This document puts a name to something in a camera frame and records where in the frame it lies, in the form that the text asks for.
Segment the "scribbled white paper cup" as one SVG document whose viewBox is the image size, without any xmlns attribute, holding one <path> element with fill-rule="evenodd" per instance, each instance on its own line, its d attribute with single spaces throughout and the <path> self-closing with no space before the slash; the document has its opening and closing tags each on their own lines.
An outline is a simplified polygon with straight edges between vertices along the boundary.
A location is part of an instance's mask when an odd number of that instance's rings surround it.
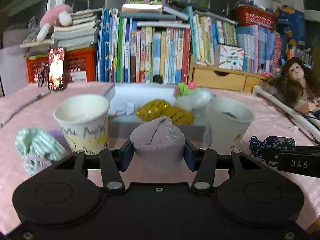
<svg viewBox="0 0 320 240">
<path fill-rule="evenodd" d="M 58 104 L 53 117 L 73 152 L 97 155 L 108 148 L 109 107 L 107 98 L 98 94 L 81 94 Z"/>
</svg>

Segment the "white patterned label box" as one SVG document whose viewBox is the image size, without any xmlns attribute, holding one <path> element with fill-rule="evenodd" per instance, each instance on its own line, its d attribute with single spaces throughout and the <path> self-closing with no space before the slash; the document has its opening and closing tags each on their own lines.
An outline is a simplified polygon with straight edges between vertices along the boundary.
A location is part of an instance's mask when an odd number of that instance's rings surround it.
<svg viewBox="0 0 320 240">
<path fill-rule="evenodd" d="M 218 68 L 242 71 L 244 55 L 242 48 L 217 44 L 215 46 L 214 64 Z"/>
</svg>

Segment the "white paper cup with drawing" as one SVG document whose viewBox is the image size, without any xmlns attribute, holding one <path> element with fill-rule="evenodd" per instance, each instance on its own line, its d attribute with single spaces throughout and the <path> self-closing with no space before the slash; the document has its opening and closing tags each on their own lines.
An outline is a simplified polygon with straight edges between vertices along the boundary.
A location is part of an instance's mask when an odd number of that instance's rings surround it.
<svg viewBox="0 0 320 240">
<path fill-rule="evenodd" d="M 241 102 L 231 98 L 214 97 L 204 110 L 206 126 L 202 147 L 229 155 L 254 121 L 254 114 Z"/>
</svg>

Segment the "wooden drawer organizer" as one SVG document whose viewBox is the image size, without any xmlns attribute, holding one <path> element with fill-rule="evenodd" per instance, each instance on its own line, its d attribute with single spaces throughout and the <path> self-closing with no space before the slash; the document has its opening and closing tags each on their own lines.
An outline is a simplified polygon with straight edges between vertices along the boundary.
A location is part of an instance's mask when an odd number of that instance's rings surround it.
<svg viewBox="0 0 320 240">
<path fill-rule="evenodd" d="M 190 57 L 188 82 L 194 82 L 197 87 L 251 93 L 254 86 L 263 86 L 267 80 L 267 77 L 258 74 L 195 64 L 193 55 Z"/>
</svg>

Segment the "pink green scrunchie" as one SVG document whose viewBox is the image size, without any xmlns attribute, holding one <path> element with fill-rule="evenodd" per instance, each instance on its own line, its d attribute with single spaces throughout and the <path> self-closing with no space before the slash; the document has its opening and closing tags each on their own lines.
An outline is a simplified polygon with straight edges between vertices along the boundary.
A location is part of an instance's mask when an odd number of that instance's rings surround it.
<svg viewBox="0 0 320 240">
<path fill-rule="evenodd" d="M 180 98 L 182 96 L 195 93 L 196 91 L 197 91 L 197 87 L 194 82 L 191 82 L 189 84 L 181 82 L 176 85 L 174 92 L 175 92 L 175 97 Z"/>
</svg>

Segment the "row of upright books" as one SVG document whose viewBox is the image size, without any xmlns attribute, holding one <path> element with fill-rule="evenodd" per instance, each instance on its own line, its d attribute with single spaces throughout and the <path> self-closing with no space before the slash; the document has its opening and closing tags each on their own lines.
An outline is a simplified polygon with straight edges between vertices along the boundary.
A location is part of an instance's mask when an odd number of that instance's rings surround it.
<svg viewBox="0 0 320 240">
<path fill-rule="evenodd" d="M 286 37 L 277 32 L 276 12 L 254 1 L 241 2 L 235 7 L 241 5 L 274 14 L 274 30 L 257 25 L 239 26 L 234 18 L 201 12 L 190 5 L 181 11 L 167 6 L 160 12 L 104 9 L 98 36 L 96 80 L 152 82 L 154 75 L 161 75 L 164 84 L 185 83 L 191 55 L 195 64 L 216 67 L 217 44 L 244 50 L 242 72 L 278 76 L 280 68 L 293 57 L 312 67 L 311 49 L 288 44 Z"/>
</svg>

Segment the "small black box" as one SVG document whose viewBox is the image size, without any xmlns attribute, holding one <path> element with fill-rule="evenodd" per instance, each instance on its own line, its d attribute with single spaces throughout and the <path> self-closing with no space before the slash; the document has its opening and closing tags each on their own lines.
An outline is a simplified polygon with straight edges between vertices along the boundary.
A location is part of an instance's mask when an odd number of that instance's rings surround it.
<svg viewBox="0 0 320 240">
<path fill-rule="evenodd" d="M 154 75 L 152 81 L 154 83 L 162 84 L 163 83 L 163 77 L 161 75 Z"/>
</svg>

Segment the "long-haired doll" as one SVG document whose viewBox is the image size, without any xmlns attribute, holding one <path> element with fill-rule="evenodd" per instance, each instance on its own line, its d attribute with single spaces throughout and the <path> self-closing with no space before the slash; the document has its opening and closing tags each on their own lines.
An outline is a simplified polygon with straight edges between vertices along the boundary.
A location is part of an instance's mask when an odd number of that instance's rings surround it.
<svg viewBox="0 0 320 240">
<path fill-rule="evenodd" d="M 269 80 L 265 89 L 299 113 L 319 119 L 319 78 L 300 59 L 289 59 L 280 76 Z"/>
</svg>

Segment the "pink white plush toy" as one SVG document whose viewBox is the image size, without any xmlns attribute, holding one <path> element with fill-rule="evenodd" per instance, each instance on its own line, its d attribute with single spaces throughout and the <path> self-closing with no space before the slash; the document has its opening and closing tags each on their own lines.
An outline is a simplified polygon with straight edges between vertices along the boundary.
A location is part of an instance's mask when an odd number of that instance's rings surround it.
<svg viewBox="0 0 320 240">
<path fill-rule="evenodd" d="M 42 42 L 54 27 L 68 27 L 73 23 L 71 13 L 73 9 L 67 4 L 62 4 L 48 10 L 40 20 L 40 31 L 36 41 Z"/>
</svg>

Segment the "blue cardboard box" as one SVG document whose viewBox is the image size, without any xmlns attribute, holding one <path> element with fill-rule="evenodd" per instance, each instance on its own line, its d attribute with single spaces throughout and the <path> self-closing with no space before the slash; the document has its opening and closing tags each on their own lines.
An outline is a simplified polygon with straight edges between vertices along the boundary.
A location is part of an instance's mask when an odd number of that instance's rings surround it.
<svg viewBox="0 0 320 240">
<path fill-rule="evenodd" d="M 298 48 L 305 47 L 304 13 L 287 5 L 276 10 L 277 32 L 286 37 L 287 43 Z"/>
</svg>

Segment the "white pipe frame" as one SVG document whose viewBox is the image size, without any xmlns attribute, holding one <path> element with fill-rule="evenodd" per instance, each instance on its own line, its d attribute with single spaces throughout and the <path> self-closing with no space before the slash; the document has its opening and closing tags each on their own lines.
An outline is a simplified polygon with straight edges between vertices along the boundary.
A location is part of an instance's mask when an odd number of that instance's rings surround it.
<svg viewBox="0 0 320 240">
<path fill-rule="evenodd" d="M 312 113 L 303 114 L 298 112 L 281 102 L 274 94 L 270 94 L 262 86 L 254 86 L 252 94 L 262 96 L 283 110 L 287 116 L 290 116 L 289 119 L 295 125 L 302 129 L 303 132 L 306 132 L 305 135 L 309 137 L 310 140 L 319 145 L 319 119 L 316 119 Z"/>
</svg>

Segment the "white paper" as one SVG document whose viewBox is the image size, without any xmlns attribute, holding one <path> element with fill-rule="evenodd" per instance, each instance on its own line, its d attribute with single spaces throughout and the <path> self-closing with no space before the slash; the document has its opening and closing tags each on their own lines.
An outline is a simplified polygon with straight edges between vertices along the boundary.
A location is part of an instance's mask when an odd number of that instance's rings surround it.
<svg viewBox="0 0 320 240">
<path fill-rule="evenodd" d="M 129 116 L 136 112 L 139 104 L 133 101 L 117 101 L 113 104 L 113 114 L 115 116 Z"/>
</svg>

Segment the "stack of books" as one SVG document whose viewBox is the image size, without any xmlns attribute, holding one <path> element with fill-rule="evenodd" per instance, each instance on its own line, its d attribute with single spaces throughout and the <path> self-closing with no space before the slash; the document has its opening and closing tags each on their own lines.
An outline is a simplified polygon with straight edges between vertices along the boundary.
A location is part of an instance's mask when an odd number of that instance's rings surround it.
<svg viewBox="0 0 320 240">
<path fill-rule="evenodd" d="M 44 41 L 22 43 L 20 47 L 31 48 L 42 45 L 55 45 L 66 49 L 76 49 L 97 44 L 99 31 L 102 30 L 100 26 L 102 12 L 101 8 L 72 12 L 73 23 L 70 26 L 54 27 Z"/>
</svg>

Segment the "smartphone on stand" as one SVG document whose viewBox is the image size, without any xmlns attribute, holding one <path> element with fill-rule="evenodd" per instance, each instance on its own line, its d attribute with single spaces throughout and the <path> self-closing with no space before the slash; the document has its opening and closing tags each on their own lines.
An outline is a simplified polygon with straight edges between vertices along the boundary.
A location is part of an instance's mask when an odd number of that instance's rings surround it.
<svg viewBox="0 0 320 240">
<path fill-rule="evenodd" d="M 48 89 L 64 90 L 65 88 L 65 49 L 53 48 L 49 52 Z"/>
</svg>

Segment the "miniature bicycle model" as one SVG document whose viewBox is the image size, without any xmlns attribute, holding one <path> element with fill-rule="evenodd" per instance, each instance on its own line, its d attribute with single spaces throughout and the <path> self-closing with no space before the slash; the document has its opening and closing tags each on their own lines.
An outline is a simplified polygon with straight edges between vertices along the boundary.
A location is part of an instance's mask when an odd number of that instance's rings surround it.
<svg viewBox="0 0 320 240">
<path fill-rule="evenodd" d="M 38 79 L 38 87 L 48 87 L 48 74 L 49 74 L 49 66 L 48 63 L 41 62 L 41 71 Z"/>
</svg>

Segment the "gold sequin pillow bow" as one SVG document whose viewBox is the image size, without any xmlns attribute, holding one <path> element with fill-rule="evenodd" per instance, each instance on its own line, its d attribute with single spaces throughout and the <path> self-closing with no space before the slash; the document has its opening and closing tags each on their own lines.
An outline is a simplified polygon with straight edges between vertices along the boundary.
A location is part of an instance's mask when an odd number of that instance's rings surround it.
<svg viewBox="0 0 320 240">
<path fill-rule="evenodd" d="M 172 106 L 167 101 L 160 99 L 144 104 L 137 110 L 136 116 L 147 122 L 166 116 L 174 125 L 192 125 L 195 120 L 191 112 Z"/>
</svg>

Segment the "green checked drawstring pouch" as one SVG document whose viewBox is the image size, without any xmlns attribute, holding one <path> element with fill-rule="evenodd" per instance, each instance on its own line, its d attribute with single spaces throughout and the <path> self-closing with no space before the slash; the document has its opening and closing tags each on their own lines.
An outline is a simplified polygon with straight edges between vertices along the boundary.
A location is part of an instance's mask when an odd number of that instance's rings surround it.
<svg viewBox="0 0 320 240">
<path fill-rule="evenodd" d="M 15 147 L 29 176 L 34 176 L 67 154 L 66 148 L 48 132 L 39 128 L 18 131 Z"/>
</svg>

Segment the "white plush cat toy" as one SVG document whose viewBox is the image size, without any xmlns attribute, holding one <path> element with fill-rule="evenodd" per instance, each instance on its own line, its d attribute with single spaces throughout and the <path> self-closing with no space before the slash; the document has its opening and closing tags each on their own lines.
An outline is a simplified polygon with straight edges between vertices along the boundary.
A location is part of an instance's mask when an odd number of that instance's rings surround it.
<svg viewBox="0 0 320 240">
<path fill-rule="evenodd" d="M 210 90 L 199 89 L 191 94 L 183 95 L 176 99 L 173 106 L 189 112 L 197 111 L 206 107 L 208 102 L 214 97 L 216 97 L 216 95 L 211 93 Z"/>
</svg>

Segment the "dark blue patterned pouch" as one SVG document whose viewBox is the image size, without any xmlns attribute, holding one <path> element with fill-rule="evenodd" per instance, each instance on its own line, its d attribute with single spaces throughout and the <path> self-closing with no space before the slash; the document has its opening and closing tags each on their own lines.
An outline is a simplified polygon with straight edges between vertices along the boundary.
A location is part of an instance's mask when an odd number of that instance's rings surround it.
<svg viewBox="0 0 320 240">
<path fill-rule="evenodd" d="M 249 149 L 254 157 L 260 159 L 260 162 L 265 162 L 270 167 L 276 167 L 278 162 L 270 153 L 263 153 L 265 148 L 274 148 L 277 150 L 294 150 L 296 142 L 292 138 L 269 136 L 263 141 L 260 141 L 256 136 L 252 136 L 249 140 Z"/>
</svg>

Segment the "red basket on top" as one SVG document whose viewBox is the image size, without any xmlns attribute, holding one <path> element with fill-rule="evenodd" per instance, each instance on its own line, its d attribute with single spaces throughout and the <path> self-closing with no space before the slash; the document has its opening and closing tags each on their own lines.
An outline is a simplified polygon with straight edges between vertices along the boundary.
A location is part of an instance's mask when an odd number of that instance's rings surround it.
<svg viewBox="0 0 320 240">
<path fill-rule="evenodd" d="M 235 7 L 233 17 L 239 26 L 257 25 L 269 30 L 274 30 L 276 26 L 276 16 L 274 14 L 251 6 Z"/>
</svg>

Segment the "grey knitted soft hat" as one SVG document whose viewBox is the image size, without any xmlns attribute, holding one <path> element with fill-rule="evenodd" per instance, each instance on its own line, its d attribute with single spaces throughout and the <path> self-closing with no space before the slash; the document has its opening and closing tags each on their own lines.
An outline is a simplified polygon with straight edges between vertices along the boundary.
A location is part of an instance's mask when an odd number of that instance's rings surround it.
<svg viewBox="0 0 320 240">
<path fill-rule="evenodd" d="M 167 116 L 136 127 L 130 141 L 141 161 L 157 173 L 171 173 L 182 162 L 185 136 Z"/>
</svg>

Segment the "white grey cardboard box tray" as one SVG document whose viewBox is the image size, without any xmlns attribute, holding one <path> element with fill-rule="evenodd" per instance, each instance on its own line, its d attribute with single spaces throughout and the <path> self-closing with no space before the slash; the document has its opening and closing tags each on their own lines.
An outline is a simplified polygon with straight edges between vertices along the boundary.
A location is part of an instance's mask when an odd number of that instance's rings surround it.
<svg viewBox="0 0 320 240">
<path fill-rule="evenodd" d="M 116 83 L 105 93 L 110 102 L 109 136 L 128 138 L 139 125 L 168 117 L 189 140 L 201 141 L 207 124 L 206 103 L 212 95 L 196 90 L 177 97 L 175 85 Z"/>
</svg>

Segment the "grey plush toy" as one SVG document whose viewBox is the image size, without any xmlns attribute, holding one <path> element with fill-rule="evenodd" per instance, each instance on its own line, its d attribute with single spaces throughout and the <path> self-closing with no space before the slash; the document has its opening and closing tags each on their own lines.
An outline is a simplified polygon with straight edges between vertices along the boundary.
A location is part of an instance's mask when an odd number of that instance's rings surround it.
<svg viewBox="0 0 320 240">
<path fill-rule="evenodd" d="M 28 36 L 23 43 L 35 42 L 40 29 L 40 18 L 33 16 L 28 23 Z"/>
</svg>

